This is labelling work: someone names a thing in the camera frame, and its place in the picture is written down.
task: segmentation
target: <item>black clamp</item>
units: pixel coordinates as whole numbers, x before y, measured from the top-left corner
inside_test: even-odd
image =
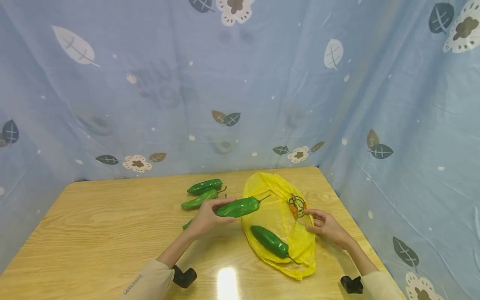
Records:
[[[192,268],[188,269],[183,273],[177,265],[173,266],[175,274],[173,275],[173,283],[178,285],[181,288],[188,288],[195,279],[197,279],[197,272]]]
[[[363,284],[360,281],[361,277],[353,279],[348,276],[343,276],[340,283],[348,294],[363,294]]]

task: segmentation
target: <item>blue fabric backdrop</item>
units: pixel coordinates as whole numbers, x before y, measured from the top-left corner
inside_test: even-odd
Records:
[[[0,3],[0,270],[74,180],[317,165],[408,298],[479,294],[478,0]]]

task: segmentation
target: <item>hand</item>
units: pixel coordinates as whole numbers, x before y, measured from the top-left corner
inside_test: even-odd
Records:
[[[217,209],[235,200],[236,198],[204,201],[198,213],[193,218],[192,223],[185,231],[190,232],[192,236],[197,239],[217,225],[226,225],[235,222],[236,218],[215,215]]]
[[[355,241],[331,214],[318,209],[305,209],[303,213],[312,215],[315,223],[315,226],[307,226],[308,232],[328,237],[345,250]]]

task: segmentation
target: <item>green chili pepper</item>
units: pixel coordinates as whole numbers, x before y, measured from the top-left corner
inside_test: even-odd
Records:
[[[209,189],[220,190],[222,187],[222,181],[220,179],[211,179],[204,182],[194,184],[187,190],[192,195],[201,195]]]
[[[184,210],[197,209],[202,205],[202,203],[205,200],[218,198],[218,193],[223,192],[226,189],[227,189],[227,187],[225,187],[222,191],[219,191],[219,192],[217,192],[216,189],[209,189],[206,192],[204,192],[203,194],[201,194],[200,196],[196,197],[195,199],[192,199],[190,201],[182,203],[181,207]]]
[[[217,216],[231,216],[234,218],[238,218],[240,216],[248,215],[253,212],[256,212],[260,208],[260,202],[265,199],[270,197],[270,195],[257,200],[255,197],[248,197],[248,198],[243,198],[243,199],[238,199],[233,202],[230,202],[228,204],[225,204],[221,208],[219,208],[215,214]],[[190,223],[188,222],[187,224],[183,225],[183,230],[187,229],[188,226],[190,226]]]
[[[250,230],[253,233],[253,236],[271,253],[275,254],[278,258],[284,259],[289,258],[293,260],[288,254],[288,244],[284,243],[275,233],[269,231],[265,227],[252,225]]]

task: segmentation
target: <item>light wood grain surface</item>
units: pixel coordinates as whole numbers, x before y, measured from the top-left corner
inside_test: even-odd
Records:
[[[65,188],[0,278],[1,299],[117,299],[138,271],[155,259],[194,215],[180,203],[195,183],[221,178],[228,196],[241,198],[245,181],[256,171],[75,182]],[[314,167],[264,170],[296,186],[309,207],[334,215],[378,266],[384,265]],[[297,281],[258,259],[241,222],[215,229],[180,259],[196,270],[188,288],[172,285],[166,299],[255,300],[364,299],[348,295],[339,281],[358,271],[349,255],[318,239],[317,271]]]

